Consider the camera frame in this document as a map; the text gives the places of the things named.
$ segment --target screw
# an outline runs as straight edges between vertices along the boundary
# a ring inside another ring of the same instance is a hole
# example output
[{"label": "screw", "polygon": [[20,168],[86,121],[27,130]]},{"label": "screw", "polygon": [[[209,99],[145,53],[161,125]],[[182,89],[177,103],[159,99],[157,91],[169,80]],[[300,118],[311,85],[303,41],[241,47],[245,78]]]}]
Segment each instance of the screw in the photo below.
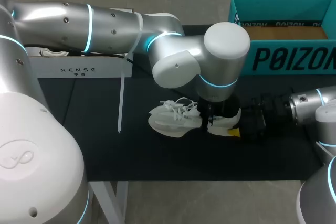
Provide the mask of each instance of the screw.
[{"label": "screw", "polygon": [[17,59],[17,60],[15,60],[16,61],[16,63],[18,63],[18,64],[20,64],[20,65],[23,65],[23,61],[21,61],[20,59]]}]

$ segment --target white cable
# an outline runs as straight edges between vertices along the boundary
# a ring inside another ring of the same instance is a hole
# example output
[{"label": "white cable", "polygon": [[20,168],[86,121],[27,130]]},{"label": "white cable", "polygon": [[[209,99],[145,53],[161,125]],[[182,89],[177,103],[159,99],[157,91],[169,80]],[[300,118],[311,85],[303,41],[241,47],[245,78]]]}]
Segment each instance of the white cable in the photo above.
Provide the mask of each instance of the white cable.
[{"label": "white cable", "polygon": [[130,54],[134,52],[136,49],[141,35],[142,35],[142,28],[143,28],[143,19],[140,13],[135,13],[138,17],[139,21],[139,32],[138,36],[136,37],[136,40],[131,47],[130,51],[125,55],[124,60],[121,62],[121,80],[120,80],[120,97],[119,97],[119,113],[118,113],[118,132],[121,132],[121,122],[122,122],[122,107],[124,102],[124,87],[125,87],[125,72],[124,72],[124,64]]}]

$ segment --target shoelace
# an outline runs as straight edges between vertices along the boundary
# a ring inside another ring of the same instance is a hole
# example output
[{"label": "shoelace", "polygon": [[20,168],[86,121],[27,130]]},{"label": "shoelace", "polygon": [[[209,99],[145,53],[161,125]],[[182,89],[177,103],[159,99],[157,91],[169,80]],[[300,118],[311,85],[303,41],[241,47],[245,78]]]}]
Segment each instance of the shoelace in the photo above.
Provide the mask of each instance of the shoelace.
[{"label": "shoelace", "polygon": [[[187,106],[184,106],[181,103],[178,103],[181,100],[188,100],[191,103]],[[174,120],[181,120],[182,118],[188,118],[187,113],[197,106],[197,102],[194,102],[186,97],[182,97],[176,100],[176,102],[168,100],[162,102],[166,109],[174,112]]]}]

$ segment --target cardboard box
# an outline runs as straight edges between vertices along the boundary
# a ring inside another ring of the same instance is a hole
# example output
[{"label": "cardboard box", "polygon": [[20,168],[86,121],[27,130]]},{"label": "cardboard box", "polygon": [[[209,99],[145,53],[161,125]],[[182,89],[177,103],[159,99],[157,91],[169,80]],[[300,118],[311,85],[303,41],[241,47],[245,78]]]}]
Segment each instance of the cardboard box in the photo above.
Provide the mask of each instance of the cardboard box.
[{"label": "cardboard box", "polygon": [[228,21],[251,37],[242,75],[336,74],[336,0],[232,0]]}]

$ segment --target teal box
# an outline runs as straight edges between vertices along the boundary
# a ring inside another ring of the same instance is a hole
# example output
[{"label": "teal box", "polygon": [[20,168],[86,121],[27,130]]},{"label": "teal box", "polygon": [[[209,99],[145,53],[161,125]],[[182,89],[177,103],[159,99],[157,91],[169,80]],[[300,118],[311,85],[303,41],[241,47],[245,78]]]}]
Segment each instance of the teal box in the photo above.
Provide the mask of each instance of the teal box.
[{"label": "teal box", "polygon": [[242,75],[336,74],[336,0],[231,0],[228,21],[241,26],[322,26],[328,37],[251,41]]}]

